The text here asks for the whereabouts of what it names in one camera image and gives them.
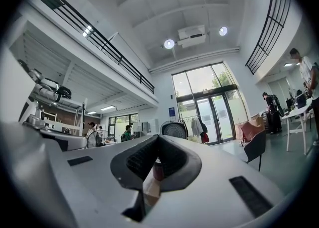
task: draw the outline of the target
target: ceiling air conditioner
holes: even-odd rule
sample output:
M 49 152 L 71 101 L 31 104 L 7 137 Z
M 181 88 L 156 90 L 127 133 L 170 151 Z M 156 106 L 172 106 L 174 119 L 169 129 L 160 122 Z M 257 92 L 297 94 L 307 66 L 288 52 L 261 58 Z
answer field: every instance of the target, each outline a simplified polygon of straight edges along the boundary
M 206 40 L 205 25 L 191 26 L 178 30 L 180 41 L 177 42 L 183 48 L 204 43 Z

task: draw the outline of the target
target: blue sign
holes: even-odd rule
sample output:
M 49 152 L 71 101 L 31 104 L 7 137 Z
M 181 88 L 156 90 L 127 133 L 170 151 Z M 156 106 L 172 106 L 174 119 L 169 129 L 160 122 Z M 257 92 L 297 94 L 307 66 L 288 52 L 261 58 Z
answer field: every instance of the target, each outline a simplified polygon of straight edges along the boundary
M 169 108 L 168 111 L 169 111 L 169 116 L 176 116 L 175 115 L 175 108 Z

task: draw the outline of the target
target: balcony railing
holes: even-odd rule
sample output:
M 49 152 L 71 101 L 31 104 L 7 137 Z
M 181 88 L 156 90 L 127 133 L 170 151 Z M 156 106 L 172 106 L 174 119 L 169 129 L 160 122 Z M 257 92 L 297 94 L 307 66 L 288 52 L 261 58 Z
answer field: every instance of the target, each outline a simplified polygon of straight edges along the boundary
M 152 93 L 154 86 L 138 71 L 137 68 L 103 36 L 86 18 L 84 18 L 66 0 L 41 0 L 56 14 L 70 24 L 74 29 L 87 38 L 92 44 L 100 49 L 111 60 L 121 66 L 140 84 L 144 85 Z
M 269 56 L 283 30 L 289 13 L 291 0 L 270 0 L 267 18 L 257 45 L 248 59 L 248 66 L 254 75 Z

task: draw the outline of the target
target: chair leg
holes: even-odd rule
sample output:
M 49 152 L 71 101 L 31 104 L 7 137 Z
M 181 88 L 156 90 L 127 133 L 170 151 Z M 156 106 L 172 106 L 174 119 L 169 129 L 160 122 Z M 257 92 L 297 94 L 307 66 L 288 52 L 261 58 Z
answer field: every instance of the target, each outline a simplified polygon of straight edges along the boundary
M 259 156 L 259 169 L 258 169 L 258 171 L 260 171 L 260 165 L 261 165 L 261 155 Z

